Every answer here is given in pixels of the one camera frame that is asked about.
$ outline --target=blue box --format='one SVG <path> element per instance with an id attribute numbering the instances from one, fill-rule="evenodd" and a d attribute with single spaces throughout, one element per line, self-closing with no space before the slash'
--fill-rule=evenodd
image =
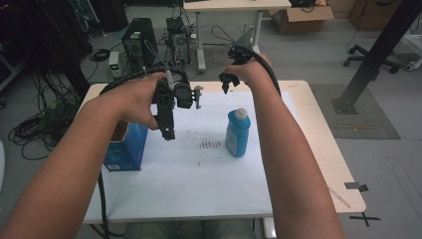
<path id="1" fill-rule="evenodd" d="M 134 122 L 119 122 L 105 154 L 109 171 L 140 170 L 148 128 Z"/>

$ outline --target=bottle cap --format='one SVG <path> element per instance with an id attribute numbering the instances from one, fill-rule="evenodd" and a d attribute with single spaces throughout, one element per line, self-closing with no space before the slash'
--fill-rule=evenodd
<path id="1" fill-rule="evenodd" d="M 248 112 L 245 109 L 240 108 L 236 110 L 235 116 L 237 120 L 244 120 L 248 116 Z"/>

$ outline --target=hand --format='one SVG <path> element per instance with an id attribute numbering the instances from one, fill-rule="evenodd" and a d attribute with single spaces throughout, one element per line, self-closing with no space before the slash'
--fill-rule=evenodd
<path id="1" fill-rule="evenodd" d="M 157 129 L 158 122 L 151 113 L 151 102 L 158 81 L 166 78 L 164 73 L 132 80 L 97 97 L 95 101 L 108 111 L 116 111 L 119 120 L 142 123 Z"/>
<path id="2" fill-rule="evenodd" d="M 260 54 L 260 56 L 264 58 L 270 66 L 273 65 L 267 56 L 264 54 Z M 262 82 L 263 77 L 270 77 L 263 66 L 254 58 L 244 65 L 229 65 L 224 69 L 224 73 L 236 75 L 250 87 L 253 87 L 256 82 Z"/>

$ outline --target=forearm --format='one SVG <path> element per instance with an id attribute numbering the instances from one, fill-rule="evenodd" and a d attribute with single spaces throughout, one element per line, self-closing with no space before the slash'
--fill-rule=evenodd
<path id="1" fill-rule="evenodd" d="M 1 237 L 76 237 L 118 122 L 116 111 L 98 104 L 81 109 L 21 196 Z"/>
<path id="2" fill-rule="evenodd" d="M 262 158 L 270 189 L 278 237 L 317 238 L 312 227 L 329 223 L 329 231 L 320 228 L 319 236 L 341 236 L 329 191 L 312 150 L 295 119 L 278 96 L 269 78 L 251 86 L 254 94 Z M 300 226 L 302 235 L 286 228 Z"/>

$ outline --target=floor mat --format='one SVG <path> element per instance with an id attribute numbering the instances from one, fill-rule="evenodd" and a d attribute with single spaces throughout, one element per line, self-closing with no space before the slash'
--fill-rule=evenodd
<path id="1" fill-rule="evenodd" d="M 339 115 L 332 106 L 331 99 L 338 99 L 347 86 L 311 85 L 316 101 L 325 120 L 336 138 L 355 139 L 400 139 L 390 120 L 365 89 L 354 106 L 357 115 Z"/>

